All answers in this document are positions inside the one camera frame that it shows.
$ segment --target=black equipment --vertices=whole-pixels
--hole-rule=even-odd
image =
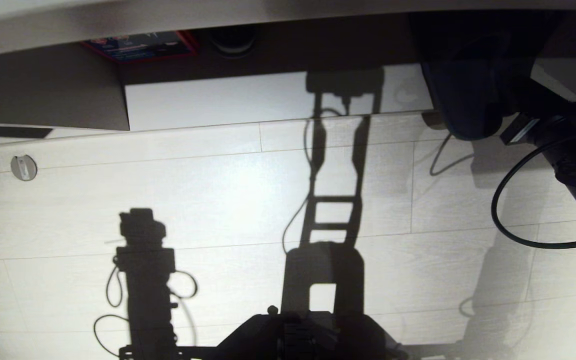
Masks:
[[[409,16],[422,69],[435,106],[451,134],[475,141],[492,136],[504,116],[519,115],[501,134],[505,145],[530,143],[537,150],[517,164],[497,188],[491,213],[508,238],[542,249],[576,248],[536,243],[503,226],[497,214],[501,191],[532,157],[543,153],[555,177],[576,200],[576,102],[531,79],[535,57],[562,24],[574,24],[558,39],[576,57],[576,13],[565,11],[441,11]]]

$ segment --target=wooden floor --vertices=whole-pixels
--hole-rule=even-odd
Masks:
[[[318,195],[354,191],[359,121],[324,121]],[[199,346],[280,307],[282,233],[309,189],[305,126],[272,121],[0,145],[0,360],[114,358],[92,324],[106,313],[126,315],[126,301],[114,309],[105,291],[124,244],[119,213],[131,208],[153,209],[176,268],[198,281],[185,303]],[[453,138],[434,164],[447,134],[419,114],[372,119],[356,242],[365,313],[405,345],[459,342],[464,360],[576,360],[576,250],[520,246],[490,219],[495,187],[530,146]],[[24,154],[39,168],[30,182],[9,171],[10,159]],[[322,207],[317,216],[339,221],[347,210]],[[576,240],[576,202],[542,158],[510,182],[500,216],[526,239]],[[303,221],[300,212],[286,231],[288,249]],[[168,284],[190,291],[183,275]],[[112,282],[114,300],[118,291]],[[332,308],[329,288],[311,291],[314,310]],[[178,344],[190,345],[181,309],[173,325]],[[130,341],[120,319],[100,321],[99,330],[112,351]]]

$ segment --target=white laminate floor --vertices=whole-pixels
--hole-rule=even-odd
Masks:
[[[360,120],[323,121],[318,195],[354,191]],[[270,121],[0,145],[0,360],[114,358],[92,324],[106,313],[126,316],[126,301],[114,309],[105,291],[115,248],[124,245],[119,213],[131,208],[153,210],[176,268],[198,281],[185,303],[199,346],[216,346],[252,315],[280,308],[282,233],[309,189],[305,126]],[[490,219],[495,187],[531,147],[451,138],[433,166],[447,134],[419,114],[372,118],[355,246],[365,264],[365,313],[405,346],[457,344],[462,360],[576,360],[576,250],[520,246]],[[10,159],[25,154],[39,168],[30,182],[9,171]],[[346,210],[322,207],[317,216],[334,220]],[[542,158],[510,182],[499,211],[526,239],[576,240],[576,202]],[[301,211],[286,231],[288,250],[298,246],[303,221]],[[168,285],[190,287],[179,274]],[[114,299],[117,290],[112,282]],[[312,293],[313,306],[332,304],[329,291]],[[172,324],[178,344],[190,345],[181,309]],[[98,330],[113,351],[130,341],[120,319],[104,319]]]

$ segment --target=gray panel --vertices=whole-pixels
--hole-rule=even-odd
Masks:
[[[129,130],[116,64],[78,43],[0,55],[0,124]]]
[[[2,6],[0,54],[115,35],[434,10],[562,9],[576,0],[57,0]],[[55,6],[46,6],[53,2]]]

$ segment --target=black cable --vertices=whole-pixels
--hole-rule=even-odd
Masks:
[[[116,305],[114,303],[112,303],[112,301],[110,301],[110,296],[108,296],[108,290],[110,288],[110,280],[112,280],[113,274],[115,274],[115,272],[116,272],[116,277],[117,277],[117,283],[119,284],[119,302],[117,302]],[[119,308],[119,305],[121,305],[122,301],[124,300],[124,289],[122,287],[122,281],[119,278],[119,267],[118,266],[115,266],[114,269],[112,269],[112,272],[110,272],[110,276],[108,276],[108,282],[105,283],[105,300],[108,301],[108,304],[110,306],[112,306],[113,308]]]
[[[507,174],[505,174],[505,176],[503,177],[503,179],[499,183],[499,186],[496,187],[496,191],[494,191],[494,195],[492,196],[491,214],[492,214],[492,221],[493,221],[494,225],[496,226],[496,228],[499,229],[499,231],[502,234],[506,235],[506,237],[508,237],[511,240],[514,240],[515,242],[518,242],[519,244],[522,244],[524,246],[530,246],[532,248],[538,248],[538,249],[574,249],[574,248],[576,248],[576,241],[570,241],[567,243],[540,243],[537,241],[531,241],[531,240],[523,239],[523,238],[513,234],[512,232],[510,232],[507,228],[505,228],[502,225],[501,221],[499,220],[499,215],[497,214],[499,197],[501,196],[501,192],[503,191],[503,189],[506,187],[506,185],[510,181],[510,178],[512,178],[523,166],[525,166],[525,164],[527,162],[529,162],[531,159],[533,159],[537,155],[543,153],[546,150],[550,150],[552,148],[560,146],[560,145],[564,144],[565,142],[573,141],[574,139],[576,139],[576,135],[566,137],[564,139],[559,139],[559,140],[547,143],[546,145],[538,147],[536,150],[533,150],[531,153],[524,156],[523,159],[521,159],[519,162],[517,162],[517,164],[515,166],[513,166],[512,169],[510,169],[510,171],[508,171]]]
[[[114,353],[110,350],[108,350],[107,347],[104,346],[104,344],[101,343],[101,340],[99,339],[99,337],[97,336],[97,323],[104,318],[117,318],[117,319],[122,319],[122,321],[128,321],[128,319],[126,319],[125,317],[121,317],[119,315],[115,315],[115,314],[105,314],[102,316],[99,316],[93,323],[92,325],[92,332],[94,333],[94,338],[96,339],[96,342],[98,342],[99,346],[101,346],[103,348],[103,350],[107,351],[108,354],[112,355],[112,356],[116,356],[117,358],[119,358],[119,354],[118,353]]]
[[[186,306],[186,304],[184,303],[184,299],[190,299],[190,298],[193,298],[194,296],[196,296],[197,292],[199,291],[199,286],[197,285],[197,280],[195,279],[195,277],[190,275],[188,272],[181,271],[181,270],[176,270],[175,272],[178,272],[179,274],[187,275],[190,278],[190,280],[192,280],[192,284],[194,284],[194,291],[192,292],[192,294],[190,296],[180,296],[172,290],[170,290],[170,295],[176,297],[179,300],[179,305],[181,305],[181,307],[183,308],[183,312],[185,312],[185,317],[186,317],[186,319],[188,319],[188,324],[190,325],[190,332],[192,332],[192,346],[196,347],[197,346],[197,326],[195,325],[195,321],[193,320],[192,315],[190,315],[190,310],[188,309],[188,306]]]

